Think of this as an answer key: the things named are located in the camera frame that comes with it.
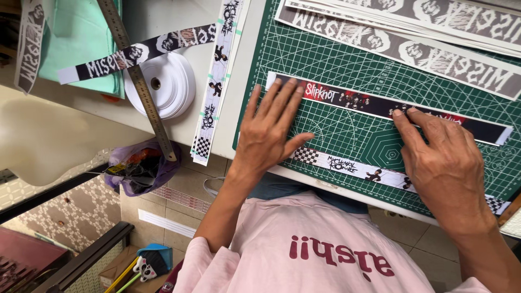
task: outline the forearm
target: forearm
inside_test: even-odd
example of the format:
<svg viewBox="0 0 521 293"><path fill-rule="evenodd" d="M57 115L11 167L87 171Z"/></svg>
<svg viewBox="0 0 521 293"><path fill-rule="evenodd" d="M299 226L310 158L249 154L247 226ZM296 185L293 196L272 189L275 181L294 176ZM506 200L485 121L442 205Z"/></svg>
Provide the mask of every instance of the forearm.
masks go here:
<svg viewBox="0 0 521 293"><path fill-rule="evenodd" d="M204 237L213 253L221 246L230 246L241 206L258 182L256 178L241 178L230 173L234 172L230 170L194 235L194 238Z"/></svg>
<svg viewBox="0 0 521 293"><path fill-rule="evenodd" d="M501 236L495 217L489 214L477 222L488 223L478 233L449 232L460 253L462 278L477 278L492 293L519 292L521 264Z"/></svg>

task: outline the right hand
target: right hand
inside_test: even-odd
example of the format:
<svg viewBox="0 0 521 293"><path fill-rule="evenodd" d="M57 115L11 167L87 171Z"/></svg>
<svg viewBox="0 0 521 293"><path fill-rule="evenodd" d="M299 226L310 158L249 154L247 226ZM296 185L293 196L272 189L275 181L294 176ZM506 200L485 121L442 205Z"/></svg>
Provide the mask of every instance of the right hand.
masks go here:
<svg viewBox="0 0 521 293"><path fill-rule="evenodd" d="M407 114L422 128L429 144L400 110L393 112L405 143L405 171L440 227L449 235L492 229L495 217L485 201L483 158L474 136L455 122L416 108Z"/></svg>

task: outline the checkered pattern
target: checkered pattern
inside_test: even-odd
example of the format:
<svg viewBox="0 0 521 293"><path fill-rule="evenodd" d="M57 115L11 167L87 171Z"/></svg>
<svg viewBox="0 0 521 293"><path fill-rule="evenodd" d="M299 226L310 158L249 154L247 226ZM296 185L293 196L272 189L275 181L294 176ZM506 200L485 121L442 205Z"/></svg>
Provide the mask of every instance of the checkered pattern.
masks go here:
<svg viewBox="0 0 521 293"><path fill-rule="evenodd" d="M208 158L210 152L210 141L207 138L199 137L197 139L197 146L195 147L195 153Z"/></svg>
<svg viewBox="0 0 521 293"><path fill-rule="evenodd" d="M304 162L306 164L315 164L318 154L316 150L300 147L295 151L294 160Z"/></svg>
<svg viewBox="0 0 521 293"><path fill-rule="evenodd" d="M493 197L485 197L487 204L493 214L496 214L498 210L504 205L505 201Z"/></svg>

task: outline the roll of white tape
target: roll of white tape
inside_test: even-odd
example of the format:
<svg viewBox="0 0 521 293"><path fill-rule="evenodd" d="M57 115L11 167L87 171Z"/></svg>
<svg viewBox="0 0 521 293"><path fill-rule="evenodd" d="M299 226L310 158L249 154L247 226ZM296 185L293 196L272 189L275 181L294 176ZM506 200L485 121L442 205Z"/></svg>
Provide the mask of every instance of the roll of white tape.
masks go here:
<svg viewBox="0 0 521 293"><path fill-rule="evenodd" d="M195 97L195 77L192 67L182 55L170 52L139 65L161 119L181 115ZM130 76L125 69L125 93L141 114L145 108L139 99Z"/></svg>

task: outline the left hand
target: left hand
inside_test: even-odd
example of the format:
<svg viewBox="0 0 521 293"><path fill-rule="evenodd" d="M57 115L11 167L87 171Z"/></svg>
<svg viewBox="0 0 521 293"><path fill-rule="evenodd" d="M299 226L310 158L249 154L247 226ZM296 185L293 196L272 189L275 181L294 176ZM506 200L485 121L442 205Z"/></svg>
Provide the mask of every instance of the left hand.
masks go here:
<svg viewBox="0 0 521 293"><path fill-rule="evenodd" d="M286 140L304 89L298 87L295 90L297 81L292 78L277 94L281 84L282 80L275 80L257 113L255 110L261 87L258 84L255 86L244 113L237 152L228 171L229 177L255 185L269 168L287 159L307 140L315 137L313 133L307 132Z"/></svg>

